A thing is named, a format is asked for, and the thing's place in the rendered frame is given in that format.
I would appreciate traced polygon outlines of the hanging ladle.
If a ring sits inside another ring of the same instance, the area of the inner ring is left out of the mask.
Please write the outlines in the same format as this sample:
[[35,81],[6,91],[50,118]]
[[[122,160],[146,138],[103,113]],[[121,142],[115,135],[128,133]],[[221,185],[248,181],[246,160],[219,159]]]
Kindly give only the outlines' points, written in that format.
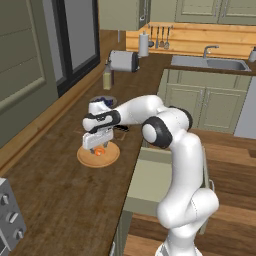
[[148,47],[151,48],[154,46],[154,41],[152,40],[152,36],[153,36],[153,27],[150,27],[150,40],[148,42]]

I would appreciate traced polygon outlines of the yellow oil bottle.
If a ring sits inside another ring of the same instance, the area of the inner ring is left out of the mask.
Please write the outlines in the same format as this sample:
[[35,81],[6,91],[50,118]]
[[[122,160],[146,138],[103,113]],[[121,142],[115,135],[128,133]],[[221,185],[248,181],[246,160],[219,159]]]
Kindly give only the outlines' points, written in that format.
[[103,89],[110,90],[112,86],[112,73],[109,62],[105,63],[105,69],[103,73]]

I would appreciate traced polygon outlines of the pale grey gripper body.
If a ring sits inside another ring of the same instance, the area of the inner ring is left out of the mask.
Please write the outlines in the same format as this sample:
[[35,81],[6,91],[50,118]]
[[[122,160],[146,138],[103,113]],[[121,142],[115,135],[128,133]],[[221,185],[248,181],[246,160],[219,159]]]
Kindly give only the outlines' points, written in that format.
[[83,135],[82,146],[86,150],[93,149],[101,144],[105,144],[113,139],[113,130],[99,131],[94,134],[89,132]]

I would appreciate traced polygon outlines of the round wooden cutting board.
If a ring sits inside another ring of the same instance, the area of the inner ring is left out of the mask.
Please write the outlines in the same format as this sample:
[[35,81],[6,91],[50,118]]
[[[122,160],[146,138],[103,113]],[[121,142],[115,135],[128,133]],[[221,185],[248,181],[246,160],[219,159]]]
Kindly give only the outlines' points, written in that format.
[[[95,148],[104,148],[104,147],[103,145],[99,145]],[[113,142],[110,142],[108,147],[104,149],[105,149],[105,154],[101,156],[96,156],[95,154],[91,154],[89,150],[86,150],[83,147],[80,147],[77,151],[77,158],[81,164],[87,167],[103,168],[113,164],[120,156],[120,149]]]

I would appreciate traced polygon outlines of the hanging slotted spoon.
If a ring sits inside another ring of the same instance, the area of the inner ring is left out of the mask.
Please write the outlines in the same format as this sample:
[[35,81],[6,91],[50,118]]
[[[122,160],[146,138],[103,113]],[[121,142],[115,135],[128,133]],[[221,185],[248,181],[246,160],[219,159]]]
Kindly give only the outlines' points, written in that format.
[[171,30],[171,27],[168,27],[168,32],[167,32],[167,38],[166,38],[166,42],[165,42],[165,45],[164,45],[164,49],[165,50],[168,50],[169,49],[169,36],[170,36],[170,30]]

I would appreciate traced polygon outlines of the grey dishwasher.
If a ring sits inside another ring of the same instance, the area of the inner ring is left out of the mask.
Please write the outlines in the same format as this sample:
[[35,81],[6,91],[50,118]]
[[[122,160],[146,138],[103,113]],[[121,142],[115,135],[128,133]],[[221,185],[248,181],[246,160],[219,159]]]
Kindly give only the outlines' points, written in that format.
[[256,76],[251,79],[234,135],[256,139]]

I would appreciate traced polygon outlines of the green open drawer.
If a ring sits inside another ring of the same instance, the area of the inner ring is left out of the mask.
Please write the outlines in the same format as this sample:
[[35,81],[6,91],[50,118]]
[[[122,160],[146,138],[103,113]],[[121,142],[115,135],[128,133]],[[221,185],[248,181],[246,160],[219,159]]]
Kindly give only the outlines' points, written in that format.
[[123,209],[156,217],[157,206],[168,194],[171,179],[171,152],[142,147]]

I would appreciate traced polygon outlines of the green base cupboards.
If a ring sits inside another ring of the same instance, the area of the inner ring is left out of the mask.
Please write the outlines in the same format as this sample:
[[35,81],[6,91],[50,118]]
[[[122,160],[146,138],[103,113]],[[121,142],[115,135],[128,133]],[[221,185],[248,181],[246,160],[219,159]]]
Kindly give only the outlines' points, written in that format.
[[251,76],[165,69],[158,96],[187,110],[193,128],[233,134]]

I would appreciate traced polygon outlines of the silver toaster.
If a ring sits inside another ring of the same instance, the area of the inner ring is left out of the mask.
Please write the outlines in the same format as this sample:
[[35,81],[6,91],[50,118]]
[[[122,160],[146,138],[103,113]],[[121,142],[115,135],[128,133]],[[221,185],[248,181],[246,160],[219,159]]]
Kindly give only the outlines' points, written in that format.
[[139,69],[138,53],[112,50],[110,52],[110,68],[114,71],[136,72]]

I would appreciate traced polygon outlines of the grey plate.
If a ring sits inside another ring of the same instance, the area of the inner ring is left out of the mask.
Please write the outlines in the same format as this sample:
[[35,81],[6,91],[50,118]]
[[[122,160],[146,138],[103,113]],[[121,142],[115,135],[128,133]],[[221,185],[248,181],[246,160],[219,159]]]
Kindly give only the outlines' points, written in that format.
[[117,104],[117,99],[113,96],[101,95],[95,96],[91,99],[91,102],[103,101],[106,106],[113,108]]

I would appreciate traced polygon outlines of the green cupboard front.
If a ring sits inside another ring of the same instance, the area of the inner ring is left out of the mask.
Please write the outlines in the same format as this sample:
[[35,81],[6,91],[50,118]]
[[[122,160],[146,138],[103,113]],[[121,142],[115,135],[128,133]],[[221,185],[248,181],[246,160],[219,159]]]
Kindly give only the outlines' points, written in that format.
[[109,256],[123,256],[133,213],[123,211],[116,229]]

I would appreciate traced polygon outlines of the steel tap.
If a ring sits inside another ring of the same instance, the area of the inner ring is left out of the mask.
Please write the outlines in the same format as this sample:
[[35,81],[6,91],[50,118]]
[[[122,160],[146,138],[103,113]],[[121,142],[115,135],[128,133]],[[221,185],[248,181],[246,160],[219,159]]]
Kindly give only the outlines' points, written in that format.
[[204,48],[204,53],[203,53],[203,58],[206,59],[207,55],[210,54],[211,52],[209,51],[210,49],[218,49],[219,45],[208,45]]

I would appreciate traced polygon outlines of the dark framed window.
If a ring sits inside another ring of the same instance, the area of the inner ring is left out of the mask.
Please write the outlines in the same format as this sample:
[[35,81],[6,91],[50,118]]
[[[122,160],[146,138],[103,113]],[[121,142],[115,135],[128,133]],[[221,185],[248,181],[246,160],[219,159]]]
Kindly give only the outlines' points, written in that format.
[[97,0],[43,0],[58,96],[100,63]]

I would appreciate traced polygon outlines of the steel sink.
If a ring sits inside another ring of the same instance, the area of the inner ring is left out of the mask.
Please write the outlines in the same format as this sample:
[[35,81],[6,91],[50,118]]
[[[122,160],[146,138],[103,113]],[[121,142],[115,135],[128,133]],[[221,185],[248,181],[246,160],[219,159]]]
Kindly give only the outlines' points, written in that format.
[[171,64],[175,66],[187,66],[197,68],[250,71],[249,66],[243,60],[236,59],[203,58],[197,56],[174,55],[172,57]]

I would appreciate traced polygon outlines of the grey stove with knobs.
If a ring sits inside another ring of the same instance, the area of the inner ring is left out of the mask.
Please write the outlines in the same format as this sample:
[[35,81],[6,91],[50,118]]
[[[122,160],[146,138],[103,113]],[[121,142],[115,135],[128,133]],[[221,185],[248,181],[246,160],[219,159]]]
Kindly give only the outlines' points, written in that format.
[[26,225],[6,178],[0,178],[0,256],[9,256],[24,238]]

